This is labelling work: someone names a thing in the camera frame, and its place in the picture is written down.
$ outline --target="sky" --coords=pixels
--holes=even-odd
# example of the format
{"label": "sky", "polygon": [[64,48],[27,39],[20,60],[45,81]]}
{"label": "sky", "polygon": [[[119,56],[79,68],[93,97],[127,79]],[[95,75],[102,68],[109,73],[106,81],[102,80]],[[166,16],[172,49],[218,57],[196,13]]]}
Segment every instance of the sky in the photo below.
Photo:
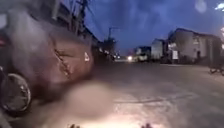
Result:
{"label": "sky", "polygon": [[86,26],[101,41],[108,37],[109,27],[119,28],[112,30],[112,36],[120,51],[166,39],[176,28],[221,36],[224,23],[224,12],[214,10],[221,0],[90,1],[93,14],[86,10]]}

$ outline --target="bicycle wheel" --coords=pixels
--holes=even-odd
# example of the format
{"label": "bicycle wheel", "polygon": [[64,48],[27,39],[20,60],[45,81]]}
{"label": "bicycle wheel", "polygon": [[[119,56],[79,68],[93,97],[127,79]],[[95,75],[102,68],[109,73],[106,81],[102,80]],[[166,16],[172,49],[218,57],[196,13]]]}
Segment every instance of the bicycle wheel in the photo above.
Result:
{"label": "bicycle wheel", "polygon": [[31,91],[27,81],[18,74],[10,73],[1,84],[1,106],[10,115],[17,116],[28,110]]}

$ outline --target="road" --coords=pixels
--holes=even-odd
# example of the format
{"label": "road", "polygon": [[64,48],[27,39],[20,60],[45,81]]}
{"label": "road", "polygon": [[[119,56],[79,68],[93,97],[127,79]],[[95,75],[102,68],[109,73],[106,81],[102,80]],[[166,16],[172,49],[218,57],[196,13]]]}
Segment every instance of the road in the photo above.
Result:
{"label": "road", "polygon": [[210,75],[204,67],[114,63],[96,68],[94,78],[87,83],[109,85],[112,109],[104,116],[79,117],[73,113],[76,107],[65,104],[66,98],[62,98],[34,107],[18,122],[30,128],[67,128],[74,123],[83,128],[140,128],[146,123],[152,128],[224,126],[224,77]]}

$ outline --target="building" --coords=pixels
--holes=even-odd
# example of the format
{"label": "building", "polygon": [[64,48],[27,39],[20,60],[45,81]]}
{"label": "building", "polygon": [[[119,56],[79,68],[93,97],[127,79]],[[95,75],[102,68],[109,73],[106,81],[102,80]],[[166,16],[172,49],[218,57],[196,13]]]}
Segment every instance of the building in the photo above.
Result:
{"label": "building", "polygon": [[155,39],[151,44],[151,56],[154,60],[160,60],[166,56],[168,51],[168,43],[163,39]]}
{"label": "building", "polygon": [[168,40],[170,50],[177,50],[180,58],[187,58],[191,62],[214,60],[219,58],[222,50],[219,37],[183,28],[176,29]]}
{"label": "building", "polygon": [[[56,21],[53,21],[52,14],[55,9],[55,0],[45,0],[39,6],[42,11],[43,17],[50,22],[57,22],[56,24],[67,28],[69,31],[76,35],[76,16],[73,14],[70,17],[70,10],[62,3],[59,3]],[[97,45],[99,40],[95,35],[83,24],[79,26],[77,31],[77,36],[89,45]]]}

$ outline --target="tree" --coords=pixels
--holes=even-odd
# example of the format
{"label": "tree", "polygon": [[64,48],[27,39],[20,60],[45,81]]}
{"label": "tree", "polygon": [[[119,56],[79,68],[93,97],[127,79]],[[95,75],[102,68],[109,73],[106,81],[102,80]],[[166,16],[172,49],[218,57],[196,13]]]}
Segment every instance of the tree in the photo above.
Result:
{"label": "tree", "polygon": [[116,46],[116,41],[114,38],[108,38],[107,40],[104,40],[103,43],[101,44],[104,50],[111,52],[114,52],[115,46]]}
{"label": "tree", "polygon": [[175,37],[174,37],[174,31],[172,30],[172,31],[170,31],[169,33],[168,33],[168,43],[172,43],[175,39],[174,39]]}

